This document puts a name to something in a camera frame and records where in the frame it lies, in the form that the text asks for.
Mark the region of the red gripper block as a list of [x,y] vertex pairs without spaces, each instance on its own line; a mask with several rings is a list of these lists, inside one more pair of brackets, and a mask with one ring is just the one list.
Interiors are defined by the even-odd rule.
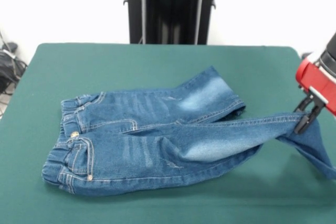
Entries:
[[[300,63],[296,81],[302,89],[311,92],[322,104],[315,104],[312,110],[305,114],[296,125],[296,134],[304,133],[311,123],[318,117],[324,107],[335,115],[335,57],[329,52],[318,54],[313,52]],[[305,112],[313,96],[308,95],[300,101],[294,112]]]

